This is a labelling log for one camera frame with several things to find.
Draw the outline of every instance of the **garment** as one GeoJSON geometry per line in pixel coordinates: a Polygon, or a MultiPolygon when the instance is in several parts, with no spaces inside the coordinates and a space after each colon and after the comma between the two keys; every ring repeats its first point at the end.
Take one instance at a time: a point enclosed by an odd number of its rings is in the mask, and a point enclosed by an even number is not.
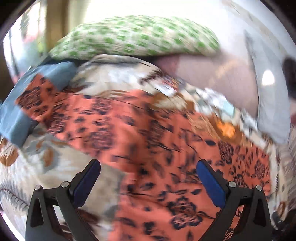
{"type": "Polygon", "coordinates": [[[188,117],[200,114],[153,111],[153,99],[141,90],[114,99],[59,92],[40,75],[17,99],[49,133],[126,172],[109,240],[199,240],[219,212],[196,175],[200,159],[228,181],[269,194],[268,155],[193,131],[188,117]]]}
{"type": "Polygon", "coordinates": [[[21,147],[30,131],[38,124],[26,116],[15,105],[16,98],[26,89],[37,73],[40,73],[62,90],[76,74],[76,67],[72,62],[49,64],[29,70],[16,83],[6,100],[0,107],[0,133],[13,144],[21,147]]]}

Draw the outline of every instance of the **red floral fabric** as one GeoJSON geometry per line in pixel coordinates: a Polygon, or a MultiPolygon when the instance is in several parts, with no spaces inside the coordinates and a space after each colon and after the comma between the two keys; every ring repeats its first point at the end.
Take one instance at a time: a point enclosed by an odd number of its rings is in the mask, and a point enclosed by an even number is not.
{"type": "Polygon", "coordinates": [[[109,240],[199,240],[219,212],[196,174],[200,159],[226,180],[270,194],[262,150],[193,132],[188,115],[199,113],[153,111],[152,101],[140,90],[114,99],[58,92],[36,75],[16,103],[60,140],[127,173],[109,240]]]}

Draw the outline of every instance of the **silver bolt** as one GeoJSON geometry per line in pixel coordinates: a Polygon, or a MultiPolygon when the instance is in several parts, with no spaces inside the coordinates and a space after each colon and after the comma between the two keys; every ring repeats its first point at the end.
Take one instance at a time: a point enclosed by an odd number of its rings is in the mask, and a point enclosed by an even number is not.
{"type": "Polygon", "coordinates": [[[258,191],[262,191],[263,188],[262,188],[260,185],[257,185],[257,186],[256,186],[256,189],[257,189],[258,191]]]}
{"type": "Polygon", "coordinates": [[[39,184],[37,184],[37,185],[34,187],[34,190],[35,190],[35,191],[38,191],[40,188],[41,188],[41,186],[40,186],[39,184]]]}
{"type": "Polygon", "coordinates": [[[62,182],[61,186],[62,188],[66,188],[67,186],[69,186],[69,182],[62,182]]]}
{"type": "Polygon", "coordinates": [[[235,188],[237,186],[235,182],[229,182],[228,185],[232,188],[235,188]]]}

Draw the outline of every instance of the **blanket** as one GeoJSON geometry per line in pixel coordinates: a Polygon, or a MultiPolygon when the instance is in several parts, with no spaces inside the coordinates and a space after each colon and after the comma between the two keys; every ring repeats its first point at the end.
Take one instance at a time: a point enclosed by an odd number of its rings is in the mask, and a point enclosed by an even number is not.
{"type": "Polygon", "coordinates": [[[199,113],[153,110],[144,91],[92,97],[59,92],[37,75],[16,102],[53,136],[127,173],[110,240],[198,240],[219,212],[196,175],[201,159],[228,181],[270,193],[264,151],[193,130],[199,113]]]}

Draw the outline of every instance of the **blue cloth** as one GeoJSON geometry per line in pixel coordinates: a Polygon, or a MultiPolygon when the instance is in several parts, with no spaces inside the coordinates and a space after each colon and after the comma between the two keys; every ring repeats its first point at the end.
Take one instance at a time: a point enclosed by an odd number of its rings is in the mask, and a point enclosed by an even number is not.
{"type": "Polygon", "coordinates": [[[15,100],[24,92],[36,74],[48,78],[61,91],[76,74],[72,62],[48,64],[26,72],[16,83],[0,107],[0,133],[11,143],[22,147],[30,131],[38,124],[26,116],[15,104],[15,100]]]}

